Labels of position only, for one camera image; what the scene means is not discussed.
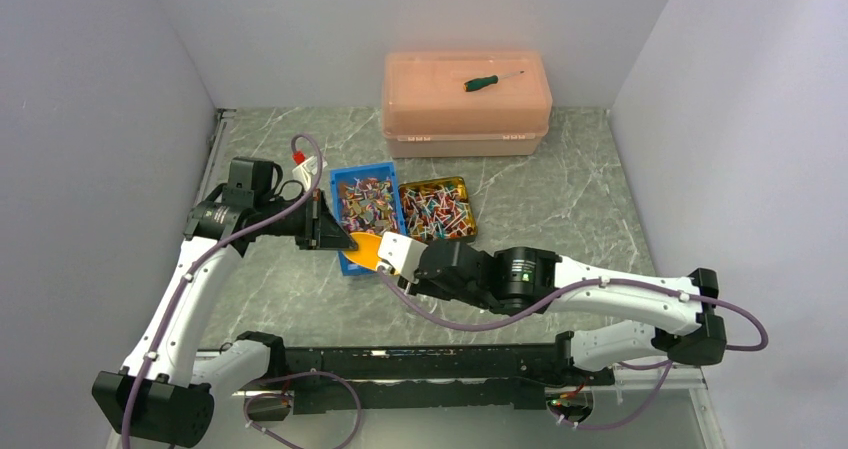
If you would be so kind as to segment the orange plastic scoop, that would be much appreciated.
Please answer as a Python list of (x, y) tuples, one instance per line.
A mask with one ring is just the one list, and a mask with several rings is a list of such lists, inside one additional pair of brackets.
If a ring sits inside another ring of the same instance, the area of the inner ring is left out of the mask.
[(343, 255), (351, 263), (366, 268), (372, 272), (383, 272), (388, 275), (396, 275), (397, 272), (388, 263), (384, 262), (378, 255), (383, 237), (369, 232), (352, 232), (349, 234), (356, 243), (356, 248), (343, 251)]

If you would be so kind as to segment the blue plastic candy bin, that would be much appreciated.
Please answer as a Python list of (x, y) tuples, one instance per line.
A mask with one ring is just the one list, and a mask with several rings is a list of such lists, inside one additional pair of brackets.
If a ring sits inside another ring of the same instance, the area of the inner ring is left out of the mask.
[(336, 220), (348, 233), (407, 234), (393, 162), (332, 169), (330, 187)]

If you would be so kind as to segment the gold square candy tin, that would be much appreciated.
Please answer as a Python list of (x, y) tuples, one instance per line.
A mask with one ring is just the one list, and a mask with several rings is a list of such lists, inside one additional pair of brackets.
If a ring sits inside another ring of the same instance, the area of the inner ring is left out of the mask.
[(478, 226), (460, 176), (415, 181), (399, 187), (406, 234), (420, 242), (472, 242)]

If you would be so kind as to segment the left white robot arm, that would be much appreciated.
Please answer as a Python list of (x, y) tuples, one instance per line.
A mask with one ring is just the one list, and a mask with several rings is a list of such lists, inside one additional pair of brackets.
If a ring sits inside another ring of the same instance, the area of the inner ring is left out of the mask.
[(133, 438), (192, 448), (217, 404), (243, 386), (279, 386), (289, 373), (279, 336), (248, 331), (230, 349), (199, 363), (196, 353), (221, 289), (248, 246), (262, 236), (290, 237), (301, 250), (354, 249), (322, 190), (294, 199), (279, 164), (237, 157), (227, 180), (190, 212), (179, 259), (140, 341), (116, 372), (100, 372), (92, 395), (123, 447)]

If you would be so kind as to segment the pink plastic storage box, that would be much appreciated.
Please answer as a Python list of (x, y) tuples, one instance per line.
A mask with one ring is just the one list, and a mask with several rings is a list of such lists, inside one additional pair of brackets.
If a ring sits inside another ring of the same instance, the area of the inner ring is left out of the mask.
[[(477, 92), (463, 83), (524, 70)], [(385, 58), (382, 134), (396, 158), (531, 155), (552, 94), (534, 51), (395, 52)]]

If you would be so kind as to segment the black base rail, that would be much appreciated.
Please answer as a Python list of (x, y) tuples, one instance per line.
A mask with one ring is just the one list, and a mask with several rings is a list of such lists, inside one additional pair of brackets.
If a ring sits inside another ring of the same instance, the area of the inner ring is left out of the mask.
[(574, 366), (568, 349), (566, 343), (289, 347), (284, 364), (245, 387), (285, 392), (297, 415), (357, 407), (543, 410), (551, 395), (614, 382), (609, 368)]

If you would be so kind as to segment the green handled screwdriver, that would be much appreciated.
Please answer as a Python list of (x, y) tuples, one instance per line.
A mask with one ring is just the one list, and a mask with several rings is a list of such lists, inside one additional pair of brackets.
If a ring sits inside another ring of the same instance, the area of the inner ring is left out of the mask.
[(514, 72), (510, 72), (510, 73), (506, 73), (506, 74), (489, 75), (489, 76), (470, 79), (470, 80), (463, 83), (463, 90), (466, 93), (477, 92), (477, 91), (480, 91), (480, 90), (482, 90), (486, 87), (496, 85), (503, 79), (508, 79), (508, 78), (511, 78), (511, 77), (519, 76), (519, 75), (522, 75), (524, 73), (525, 73), (524, 70), (519, 70), (519, 71), (514, 71)]

